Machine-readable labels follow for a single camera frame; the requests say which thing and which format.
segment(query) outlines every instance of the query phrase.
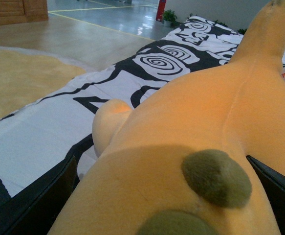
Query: potted plant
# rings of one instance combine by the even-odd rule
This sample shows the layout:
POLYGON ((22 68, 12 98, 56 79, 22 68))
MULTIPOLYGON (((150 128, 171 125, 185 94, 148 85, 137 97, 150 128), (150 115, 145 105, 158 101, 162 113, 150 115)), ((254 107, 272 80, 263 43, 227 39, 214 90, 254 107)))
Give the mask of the potted plant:
POLYGON ((167 10, 163 13, 163 20, 164 20, 164 26, 170 27, 172 23, 174 23, 177 19, 177 16, 175 15, 175 11, 173 10, 167 10))

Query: yellow rug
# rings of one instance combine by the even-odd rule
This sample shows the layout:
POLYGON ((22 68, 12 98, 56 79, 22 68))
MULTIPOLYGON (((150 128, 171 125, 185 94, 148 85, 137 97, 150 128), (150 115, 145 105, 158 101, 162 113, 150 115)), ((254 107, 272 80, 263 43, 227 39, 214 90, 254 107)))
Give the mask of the yellow rug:
POLYGON ((47 55, 0 49, 0 118, 58 90, 85 69, 47 55))

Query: white wall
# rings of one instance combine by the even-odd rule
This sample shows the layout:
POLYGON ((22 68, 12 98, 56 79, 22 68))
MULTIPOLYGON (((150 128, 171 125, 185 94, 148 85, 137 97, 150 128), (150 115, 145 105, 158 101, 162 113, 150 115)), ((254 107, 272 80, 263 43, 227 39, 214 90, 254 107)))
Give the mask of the white wall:
POLYGON ((208 20, 224 22, 229 28, 248 28, 269 0, 167 0, 165 10, 175 11, 179 22, 193 13, 208 20))

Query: yellow floor line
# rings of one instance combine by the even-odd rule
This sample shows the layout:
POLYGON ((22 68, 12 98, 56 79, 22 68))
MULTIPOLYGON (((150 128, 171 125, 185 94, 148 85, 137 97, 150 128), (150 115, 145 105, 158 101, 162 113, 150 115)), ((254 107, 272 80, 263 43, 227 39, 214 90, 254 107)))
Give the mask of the yellow floor line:
POLYGON ((116 6, 108 5, 108 4, 105 4, 105 3, 98 2, 98 1, 90 1, 90 2, 98 3, 98 4, 101 4, 101 5, 105 5, 105 6, 112 6, 112 7, 116 7, 116 6))
POLYGON ((150 41, 152 41, 152 42, 155 42, 155 40, 153 40, 153 39, 151 39, 151 38, 145 38, 145 37, 142 37, 142 36, 139 36, 139 35, 127 33, 127 32, 124 32, 124 31, 117 30, 117 29, 104 27, 104 26, 101 26, 101 25, 98 25, 98 24, 95 24, 95 23, 90 23, 90 22, 78 20, 78 19, 75 19, 75 18, 72 18, 72 17, 63 16, 63 15, 60 15, 60 14, 57 14, 57 13, 54 13, 54 12, 51 12, 51 11, 48 11, 48 13, 50 13, 50 14, 52 14, 52 15, 64 17, 64 18, 66 18, 66 19, 70 19, 70 20, 74 20, 74 21, 78 21, 78 22, 83 22, 83 23, 91 24, 91 25, 93 25, 93 26, 97 26, 97 27, 109 29, 109 30, 112 30, 112 31, 115 31, 115 32, 120 32, 120 33, 123 33, 123 34, 131 35, 131 36, 134 36, 134 37, 143 38, 143 39, 147 39, 147 40, 150 40, 150 41))
MULTIPOLYGON (((157 5, 137 5, 137 6, 157 6, 157 5)), ((88 10, 102 10, 102 9, 116 9, 116 8, 129 8, 129 7, 136 7, 136 6, 113 6, 113 7, 98 7, 98 8, 85 8, 85 9, 70 9, 70 10, 55 10, 55 11, 48 11, 49 13, 53 12, 66 12, 66 11, 88 11, 88 10)))

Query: fluffy rug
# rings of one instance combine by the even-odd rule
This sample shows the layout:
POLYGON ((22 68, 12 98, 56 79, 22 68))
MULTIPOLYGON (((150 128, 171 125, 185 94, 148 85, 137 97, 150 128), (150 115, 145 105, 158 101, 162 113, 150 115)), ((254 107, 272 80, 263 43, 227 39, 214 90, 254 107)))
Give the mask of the fluffy rug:
POLYGON ((95 70, 82 62, 58 55, 0 47, 0 118, 90 71, 95 70))

